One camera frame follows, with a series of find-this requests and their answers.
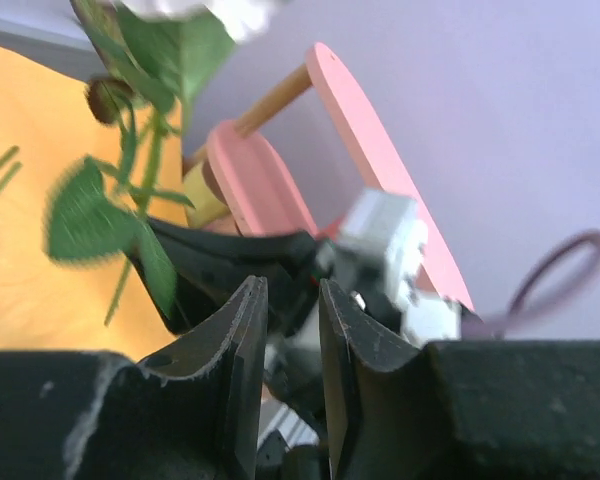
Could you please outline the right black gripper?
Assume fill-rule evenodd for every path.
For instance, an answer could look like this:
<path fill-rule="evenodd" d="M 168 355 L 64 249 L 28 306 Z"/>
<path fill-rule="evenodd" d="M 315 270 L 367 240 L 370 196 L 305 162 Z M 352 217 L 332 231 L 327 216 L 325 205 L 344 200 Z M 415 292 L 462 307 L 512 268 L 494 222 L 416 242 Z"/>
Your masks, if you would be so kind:
<path fill-rule="evenodd" d="M 249 276 L 268 285 L 268 331 L 295 334 L 309 317 L 321 278 L 330 268 L 318 261 L 326 236 L 305 230 L 285 235 L 240 237 L 188 229 L 151 217 L 149 226 L 172 262 L 176 295 L 161 318 L 182 335 L 214 314 Z"/>

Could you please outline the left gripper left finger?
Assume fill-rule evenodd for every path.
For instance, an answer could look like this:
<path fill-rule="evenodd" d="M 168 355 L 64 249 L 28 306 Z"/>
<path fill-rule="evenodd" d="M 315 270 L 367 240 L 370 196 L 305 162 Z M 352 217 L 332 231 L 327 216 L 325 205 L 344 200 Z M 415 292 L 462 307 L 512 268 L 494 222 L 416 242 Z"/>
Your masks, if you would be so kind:
<path fill-rule="evenodd" d="M 251 479 L 268 290 L 250 277 L 141 362 L 0 351 L 0 479 Z"/>

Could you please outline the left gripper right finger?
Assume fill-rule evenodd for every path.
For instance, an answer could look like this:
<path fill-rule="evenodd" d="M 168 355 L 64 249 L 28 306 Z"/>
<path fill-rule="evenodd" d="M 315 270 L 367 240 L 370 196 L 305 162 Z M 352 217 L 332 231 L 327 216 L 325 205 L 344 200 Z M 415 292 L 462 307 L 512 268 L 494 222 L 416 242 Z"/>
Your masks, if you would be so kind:
<path fill-rule="evenodd" d="M 600 479 L 600 341 L 417 349 L 320 287 L 336 479 Z"/>

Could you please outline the pale pink flower stem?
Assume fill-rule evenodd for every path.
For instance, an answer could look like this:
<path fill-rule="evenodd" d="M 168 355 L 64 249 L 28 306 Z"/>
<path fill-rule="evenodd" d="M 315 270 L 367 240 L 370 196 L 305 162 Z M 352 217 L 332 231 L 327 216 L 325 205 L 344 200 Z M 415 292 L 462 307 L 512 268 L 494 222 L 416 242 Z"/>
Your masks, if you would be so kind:
<path fill-rule="evenodd" d="M 234 48 L 263 34 L 278 1 L 76 1 L 73 11 L 106 66 L 86 99 L 93 117 L 120 134 L 120 156 L 85 156 L 61 178 L 47 206 L 45 252 L 57 263 L 94 264 L 126 257 L 157 310 L 176 310 L 177 274 L 148 221 L 152 200 L 185 204 L 158 187 L 165 139 L 184 120 Z"/>

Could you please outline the orange wrapping paper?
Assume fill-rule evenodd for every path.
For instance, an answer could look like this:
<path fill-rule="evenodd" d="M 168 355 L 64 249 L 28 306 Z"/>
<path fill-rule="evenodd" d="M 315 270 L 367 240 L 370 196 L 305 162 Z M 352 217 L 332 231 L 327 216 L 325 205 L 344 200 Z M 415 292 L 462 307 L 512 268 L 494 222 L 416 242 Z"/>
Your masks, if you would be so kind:
<path fill-rule="evenodd" d="M 43 251 L 48 193 L 86 154 L 114 161 L 114 129 L 91 115 L 82 82 L 0 47 L 0 156 L 19 147 L 21 170 L 0 194 L 0 349 L 109 349 L 138 360 L 172 341 L 137 275 L 106 316 L 124 261 L 90 268 Z"/>

